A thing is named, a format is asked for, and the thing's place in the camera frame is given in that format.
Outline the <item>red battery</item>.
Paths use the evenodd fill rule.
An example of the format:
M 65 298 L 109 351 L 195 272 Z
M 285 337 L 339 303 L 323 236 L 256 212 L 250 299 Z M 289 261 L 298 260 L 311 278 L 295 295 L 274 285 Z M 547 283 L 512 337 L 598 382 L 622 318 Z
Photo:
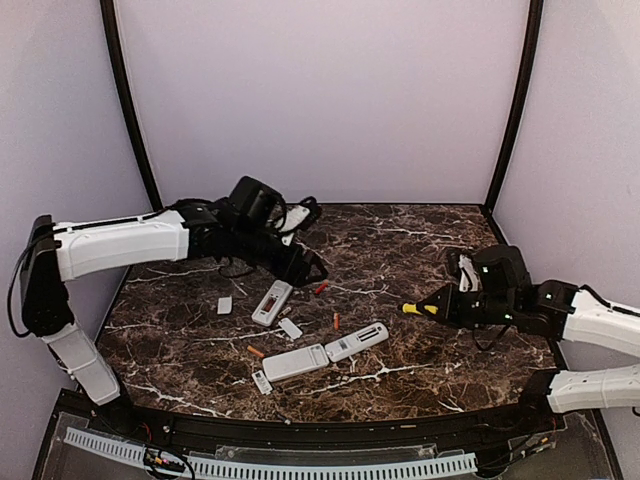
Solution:
M 328 281 L 323 281 L 316 289 L 315 289 L 315 294 L 319 295 L 321 294 L 329 285 Z

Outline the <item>yellow handled screwdriver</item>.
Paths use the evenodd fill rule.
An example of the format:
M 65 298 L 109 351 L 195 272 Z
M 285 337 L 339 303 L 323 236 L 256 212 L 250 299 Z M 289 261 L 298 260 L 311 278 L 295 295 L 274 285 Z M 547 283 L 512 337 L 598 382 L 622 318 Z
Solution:
M 436 315 L 438 313 L 438 307 L 425 304 L 424 302 L 418 302 L 415 304 L 404 303 L 400 306 L 400 311 L 405 314 Z

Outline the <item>white remote with display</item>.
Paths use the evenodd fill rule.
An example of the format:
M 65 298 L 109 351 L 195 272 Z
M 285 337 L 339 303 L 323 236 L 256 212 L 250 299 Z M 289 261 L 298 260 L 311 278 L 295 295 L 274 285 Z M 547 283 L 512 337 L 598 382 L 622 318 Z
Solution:
M 261 326 L 271 326 L 284 304 L 288 300 L 293 287 L 286 282 L 276 280 L 251 315 L 251 320 Z

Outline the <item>white remote control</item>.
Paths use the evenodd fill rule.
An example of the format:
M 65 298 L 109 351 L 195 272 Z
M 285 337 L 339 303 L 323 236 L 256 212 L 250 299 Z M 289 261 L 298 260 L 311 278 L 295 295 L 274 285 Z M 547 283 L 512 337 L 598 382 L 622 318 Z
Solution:
M 388 338 L 387 327 L 381 322 L 374 322 L 356 332 L 326 344 L 324 350 L 329 360 L 337 363 L 386 341 Z
M 267 357 L 262 362 L 264 374 L 269 382 L 313 372 L 328 364 L 329 358 L 320 344 Z

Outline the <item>small white battery cover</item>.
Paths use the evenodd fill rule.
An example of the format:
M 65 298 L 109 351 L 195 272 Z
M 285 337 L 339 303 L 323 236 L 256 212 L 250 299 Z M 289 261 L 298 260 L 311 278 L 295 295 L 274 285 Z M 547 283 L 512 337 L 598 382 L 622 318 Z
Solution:
M 231 296 L 220 297 L 217 302 L 217 314 L 229 315 L 233 309 L 233 298 Z

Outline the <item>orange AAA battery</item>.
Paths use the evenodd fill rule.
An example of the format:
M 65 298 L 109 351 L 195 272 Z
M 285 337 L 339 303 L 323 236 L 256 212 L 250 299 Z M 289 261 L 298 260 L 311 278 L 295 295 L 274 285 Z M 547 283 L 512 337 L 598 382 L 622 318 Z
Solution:
M 257 356 L 258 358 L 261 358 L 261 359 L 265 358 L 265 354 L 264 354 L 263 352 L 261 352 L 260 350 L 258 350 L 257 348 L 255 348 L 255 347 L 253 347 L 253 346 L 251 346 L 251 345 L 248 345 L 248 346 L 247 346 L 247 350 L 248 350 L 251 354 L 253 354 L 253 355 Z

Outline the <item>white battery compartment cover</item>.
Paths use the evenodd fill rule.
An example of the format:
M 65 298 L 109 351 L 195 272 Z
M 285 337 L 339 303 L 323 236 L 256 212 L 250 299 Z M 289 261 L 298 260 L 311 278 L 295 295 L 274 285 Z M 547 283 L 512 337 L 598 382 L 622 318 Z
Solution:
M 254 372 L 252 379 L 262 395 L 269 395 L 273 391 L 271 383 L 262 370 Z

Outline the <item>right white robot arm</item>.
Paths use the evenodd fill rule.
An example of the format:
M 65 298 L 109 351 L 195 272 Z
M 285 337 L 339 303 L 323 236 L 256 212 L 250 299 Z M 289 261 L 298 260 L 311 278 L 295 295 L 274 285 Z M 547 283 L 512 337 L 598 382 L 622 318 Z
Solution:
M 588 285 L 560 280 L 532 282 L 520 250 L 493 245 L 459 253 L 458 283 L 448 283 L 419 301 L 415 310 L 431 321 L 476 332 L 497 326 L 547 340 L 579 342 L 639 355 L 639 311 L 604 299 Z M 510 424 L 534 432 L 549 412 L 629 408 L 639 412 L 639 367 L 595 371 L 538 370 L 532 374 Z

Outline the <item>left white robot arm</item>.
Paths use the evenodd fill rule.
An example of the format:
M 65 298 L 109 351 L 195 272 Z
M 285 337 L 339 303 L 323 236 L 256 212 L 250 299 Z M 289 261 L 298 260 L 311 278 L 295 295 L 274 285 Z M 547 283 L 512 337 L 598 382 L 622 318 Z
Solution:
M 321 216 L 315 197 L 293 206 L 261 181 L 242 177 L 217 200 L 180 199 L 157 211 L 85 223 L 39 216 L 19 255 L 7 290 L 13 335 L 41 339 L 120 436 L 141 427 L 140 412 L 124 399 L 125 387 L 77 324 L 66 284 L 86 275 L 132 265 L 213 258 L 240 260 L 275 279 L 303 287 L 327 278 L 321 258 L 294 239 Z

